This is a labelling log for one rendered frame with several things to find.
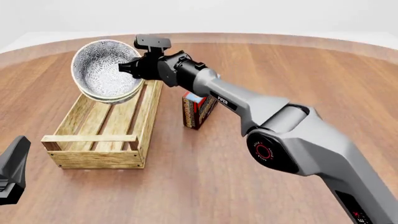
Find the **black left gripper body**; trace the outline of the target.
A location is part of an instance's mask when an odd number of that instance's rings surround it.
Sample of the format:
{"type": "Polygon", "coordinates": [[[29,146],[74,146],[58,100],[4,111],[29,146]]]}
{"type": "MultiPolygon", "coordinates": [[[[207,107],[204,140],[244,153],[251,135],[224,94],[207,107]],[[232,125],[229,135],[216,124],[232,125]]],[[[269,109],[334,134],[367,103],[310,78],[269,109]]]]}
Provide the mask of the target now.
{"type": "Polygon", "coordinates": [[[25,175],[21,174],[17,180],[0,175],[0,205],[15,205],[26,187],[25,175]]]}

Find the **printed pudding box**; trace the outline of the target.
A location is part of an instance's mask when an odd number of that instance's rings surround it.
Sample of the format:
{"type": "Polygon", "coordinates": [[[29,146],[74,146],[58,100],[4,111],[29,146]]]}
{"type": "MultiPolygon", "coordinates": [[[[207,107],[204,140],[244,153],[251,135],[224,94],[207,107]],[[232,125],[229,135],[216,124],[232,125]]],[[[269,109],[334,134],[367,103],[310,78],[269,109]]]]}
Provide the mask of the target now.
{"type": "Polygon", "coordinates": [[[183,125],[199,130],[217,104],[217,100],[212,96],[202,98],[187,91],[182,96],[183,125]]]}

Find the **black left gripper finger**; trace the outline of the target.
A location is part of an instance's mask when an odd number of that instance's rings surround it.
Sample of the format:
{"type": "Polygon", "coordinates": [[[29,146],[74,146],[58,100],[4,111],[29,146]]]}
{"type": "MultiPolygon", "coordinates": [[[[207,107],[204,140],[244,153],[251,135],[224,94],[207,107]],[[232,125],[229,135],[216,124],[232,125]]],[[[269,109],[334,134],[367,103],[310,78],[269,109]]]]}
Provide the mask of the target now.
{"type": "Polygon", "coordinates": [[[0,155],[0,179],[8,180],[20,187],[25,187],[25,167],[30,149],[30,141],[25,136],[18,136],[0,155]]]}

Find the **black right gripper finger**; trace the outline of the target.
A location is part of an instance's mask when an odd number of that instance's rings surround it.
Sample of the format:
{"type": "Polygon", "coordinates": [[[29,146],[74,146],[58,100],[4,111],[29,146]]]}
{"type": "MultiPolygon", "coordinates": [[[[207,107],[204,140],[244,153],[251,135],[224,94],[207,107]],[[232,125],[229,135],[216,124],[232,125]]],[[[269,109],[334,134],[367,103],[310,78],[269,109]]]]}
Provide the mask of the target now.
{"type": "Polygon", "coordinates": [[[136,73],[137,72],[136,63],[137,60],[133,60],[128,63],[119,63],[118,64],[119,72],[136,73]]]}

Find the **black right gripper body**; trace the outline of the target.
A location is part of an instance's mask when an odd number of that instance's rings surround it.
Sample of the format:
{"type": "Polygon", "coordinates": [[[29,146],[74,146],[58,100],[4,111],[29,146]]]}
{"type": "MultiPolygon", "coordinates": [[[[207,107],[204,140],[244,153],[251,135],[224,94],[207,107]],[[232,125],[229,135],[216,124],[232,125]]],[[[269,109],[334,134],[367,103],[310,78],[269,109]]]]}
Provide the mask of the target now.
{"type": "Polygon", "coordinates": [[[160,80],[158,71],[159,55],[146,52],[142,57],[132,62],[132,76],[135,79],[160,80]]]}

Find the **wooden slat tray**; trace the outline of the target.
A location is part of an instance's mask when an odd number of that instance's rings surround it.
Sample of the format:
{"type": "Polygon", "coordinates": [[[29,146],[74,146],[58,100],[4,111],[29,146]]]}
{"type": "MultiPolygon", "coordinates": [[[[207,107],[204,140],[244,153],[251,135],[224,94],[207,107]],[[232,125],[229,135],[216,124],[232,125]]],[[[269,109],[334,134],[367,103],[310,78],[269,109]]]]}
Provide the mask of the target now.
{"type": "Polygon", "coordinates": [[[41,143],[62,169],[141,169],[161,91],[161,82],[145,82],[133,99],[118,105],[80,95],[54,134],[41,143]]]}

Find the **patterned grey-white bowl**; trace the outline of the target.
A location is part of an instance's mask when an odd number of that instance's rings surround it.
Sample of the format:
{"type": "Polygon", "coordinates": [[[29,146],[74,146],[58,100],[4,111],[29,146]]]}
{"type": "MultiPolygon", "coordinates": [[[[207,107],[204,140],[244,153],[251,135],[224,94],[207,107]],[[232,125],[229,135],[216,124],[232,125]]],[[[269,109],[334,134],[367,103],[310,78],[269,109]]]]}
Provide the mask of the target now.
{"type": "Polygon", "coordinates": [[[133,92],[139,82],[126,72],[119,72],[119,63],[141,57],[129,44],[118,40],[96,40],[86,44],[73,56],[71,75],[77,87],[101,99],[116,99],[133,92]]]}
{"type": "Polygon", "coordinates": [[[91,96],[91,95],[85,93],[82,89],[80,89],[80,88],[78,88],[78,89],[83,95],[85,95],[87,98],[89,98],[91,100],[94,100],[94,101],[100,102],[100,103],[104,103],[104,104],[116,105],[116,104],[125,103],[125,102],[131,100],[132,98],[134,98],[136,95],[138,95],[141,92],[142,87],[144,86],[144,83],[145,83],[145,81],[143,79],[140,79],[138,84],[136,85],[135,89],[133,89],[132,93],[129,93],[127,96],[123,96],[123,97],[116,98],[116,99],[110,99],[110,100],[95,98],[94,96],[91,96]]]}

